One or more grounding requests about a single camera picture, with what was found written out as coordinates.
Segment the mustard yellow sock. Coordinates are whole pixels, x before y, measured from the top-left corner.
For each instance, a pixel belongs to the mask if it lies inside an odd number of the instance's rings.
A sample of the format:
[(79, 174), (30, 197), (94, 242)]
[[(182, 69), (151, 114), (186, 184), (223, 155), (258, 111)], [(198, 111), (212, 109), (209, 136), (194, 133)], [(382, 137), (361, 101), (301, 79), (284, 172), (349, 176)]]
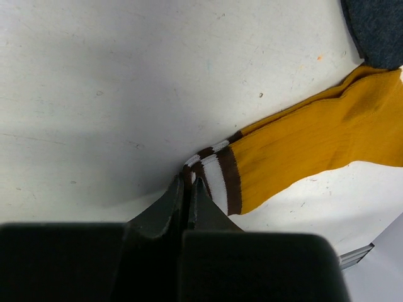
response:
[(237, 131), (183, 167), (226, 215), (355, 162), (402, 166), (402, 69), (357, 67), (340, 85)]

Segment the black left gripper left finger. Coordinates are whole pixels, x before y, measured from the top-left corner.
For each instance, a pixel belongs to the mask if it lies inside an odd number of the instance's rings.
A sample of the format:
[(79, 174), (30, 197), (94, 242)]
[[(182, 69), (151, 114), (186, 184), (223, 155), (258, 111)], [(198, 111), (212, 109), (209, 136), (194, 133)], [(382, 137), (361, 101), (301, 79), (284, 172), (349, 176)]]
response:
[(141, 214), (128, 222), (130, 230), (150, 239), (164, 236), (170, 227), (179, 226), (183, 196), (183, 178), (181, 175), (174, 176), (164, 194)]

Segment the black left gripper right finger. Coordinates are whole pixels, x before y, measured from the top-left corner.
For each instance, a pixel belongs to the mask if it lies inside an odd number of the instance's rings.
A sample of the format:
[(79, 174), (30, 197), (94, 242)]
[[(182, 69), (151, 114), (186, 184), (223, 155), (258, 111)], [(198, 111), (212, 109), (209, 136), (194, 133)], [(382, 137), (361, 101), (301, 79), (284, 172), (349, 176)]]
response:
[(191, 187), (187, 214), (185, 230), (189, 232), (242, 232), (212, 201), (200, 177)]

